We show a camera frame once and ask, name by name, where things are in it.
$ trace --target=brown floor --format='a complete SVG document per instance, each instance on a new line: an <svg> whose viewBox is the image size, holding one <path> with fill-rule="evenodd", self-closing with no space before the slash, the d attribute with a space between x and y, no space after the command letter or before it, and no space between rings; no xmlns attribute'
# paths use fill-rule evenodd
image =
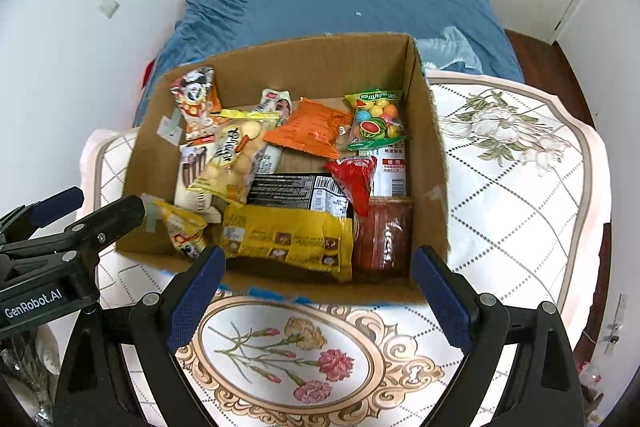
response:
<svg viewBox="0 0 640 427"><path fill-rule="evenodd" d="M574 72L567 62L557 42L552 46L531 37L507 30L507 36L516 52L525 83L537 87L560 98L564 107L572 116L591 126L593 119L586 100L582 95ZM589 313L587 325L580 341L574 349L574 359L578 366L591 360L595 345L591 339L597 340L602 325L604 306L609 288L609 269L611 263L611 224L604 227L602 246L600 247L600 270L598 282L593 296L593 305Z"/></svg>

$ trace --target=small yellow snack bag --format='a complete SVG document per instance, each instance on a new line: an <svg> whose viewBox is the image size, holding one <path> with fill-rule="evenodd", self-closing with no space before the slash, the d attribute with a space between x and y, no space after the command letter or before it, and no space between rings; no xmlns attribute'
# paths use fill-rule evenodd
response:
<svg viewBox="0 0 640 427"><path fill-rule="evenodd" d="M207 246L203 236L208 224L206 219L159 198L155 198L152 203L160 212L174 248L190 259L196 259Z"/></svg>
<svg viewBox="0 0 640 427"><path fill-rule="evenodd" d="M225 256L273 259L339 282L351 280L353 220L301 208L230 204L220 246Z"/></svg>
<svg viewBox="0 0 640 427"><path fill-rule="evenodd" d="M246 203L246 196L266 148L264 135L280 118L273 113L227 111L229 119L216 128L215 135L192 142L190 146L204 158L204 167L188 190L210 192L225 201Z"/></svg>

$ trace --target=blue blanket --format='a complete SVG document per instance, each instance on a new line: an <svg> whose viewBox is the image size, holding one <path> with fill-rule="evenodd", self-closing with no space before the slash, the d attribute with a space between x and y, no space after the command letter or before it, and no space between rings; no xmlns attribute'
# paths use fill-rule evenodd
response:
<svg viewBox="0 0 640 427"><path fill-rule="evenodd" d="M184 17L156 58L136 112L136 125L146 113L160 76L176 66L244 46L327 33L399 32L417 39L436 39L445 28L455 26L478 56L484 74L524 82L513 48L489 0L186 0L186 3ZM459 63L447 69L468 71Z"/></svg>

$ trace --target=screw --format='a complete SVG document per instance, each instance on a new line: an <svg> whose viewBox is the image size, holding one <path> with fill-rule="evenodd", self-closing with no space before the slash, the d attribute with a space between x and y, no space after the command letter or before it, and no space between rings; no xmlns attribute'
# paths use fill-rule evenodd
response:
<svg viewBox="0 0 640 427"><path fill-rule="evenodd" d="M553 304L553 302L544 301L542 303L542 309L549 315L553 315L554 313L556 313L556 306L555 304Z"/></svg>
<svg viewBox="0 0 640 427"><path fill-rule="evenodd" d="M480 302L485 306L494 306L494 304L498 301L491 293L482 293L480 294Z"/></svg>
<svg viewBox="0 0 640 427"><path fill-rule="evenodd" d="M157 293L148 293L142 298L142 303L145 306L153 306L154 304L158 304L160 300L160 296Z"/></svg>
<svg viewBox="0 0 640 427"><path fill-rule="evenodd" d="M71 261L76 257L77 253L78 252L76 250L69 250L68 252L63 253L62 261L64 261L65 263L68 263L69 261Z"/></svg>

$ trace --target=snack package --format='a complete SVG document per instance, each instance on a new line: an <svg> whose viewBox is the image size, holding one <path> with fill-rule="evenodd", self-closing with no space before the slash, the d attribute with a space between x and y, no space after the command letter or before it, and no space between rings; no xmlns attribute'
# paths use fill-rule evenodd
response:
<svg viewBox="0 0 640 427"><path fill-rule="evenodd" d="M175 103L187 122L187 141L213 134L218 122L215 113L222 109L211 67L197 68L179 78L170 87Z"/></svg>
<svg viewBox="0 0 640 427"><path fill-rule="evenodd" d="M351 280L353 221L326 212L231 203L220 247L228 258L271 259Z"/></svg>
<svg viewBox="0 0 640 427"><path fill-rule="evenodd" d="M324 166L331 172L359 216L366 217L369 211L371 179L376 171L376 162L373 156L357 156L334 160Z"/></svg>
<svg viewBox="0 0 640 427"><path fill-rule="evenodd" d="M221 112L231 118L215 134L192 145L203 146L205 166L187 188L209 192L225 201L246 203L246 196L262 158L264 136L278 121L277 113Z"/></svg>
<svg viewBox="0 0 640 427"><path fill-rule="evenodd" d="M340 153L335 148L335 141L340 126L350 124L352 120L353 116L345 111L303 98L287 123L269 131L264 139L269 143L337 160Z"/></svg>
<svg viewBox="0 0 640 427"><path fill-rule="evenodd" d="M358 216L353 249L357 280L376 281L408 277L414 202L409 198L371 198L369 215Z"/></svg>
<svg viewBox="0 0 640 427"><path fill-rule="evenodd" d="M373 156L378 160L376 173L373 175L371 195L381 198L406 197L406 160L404 142L394 143L373 149L359 151L358 155Z"/></svg>
<svg viewBox="0 0 640 427"><path fill-rule="evenodd" d="M152 203L160 212L174 248L190 259L196 259L207 246L203 234L207 228L207 221L198 214L173 206L159 198L155 198Z"/></svg>
<svg viewBox="0 0 640 427"><path fill-rule="evenodd" d="M399 111L402 91L371 89L345 98L356 111L348 150L377 149L406 138Z"/></svg>
<svg viewBox="0 0 640 427"><path fill-rule="evenodd" d="M280 115L276 127L283 125L292 113L289 91L274 91L263 89L260 103L252 112L277 112ZM262 154L262 160L258 165L258 174L273 174L278 167L282 148L268 145Z"/></svg>
<svg viewBox="0 0 640 427"><path fill-rule="evenodd" d="M180 145L180 165L175 183L174 205L204 217L208 223L221 223L222 214L211 203L208 192L187 190L206 165L207 148L204 145Z"/></svg>
<svg viewBox="0 0 640 427"><path fill-rule="evenodd" d="M256 176L248 204L304 208L334 217L353 217L347 196L330 174L267 174Z"/></svg>

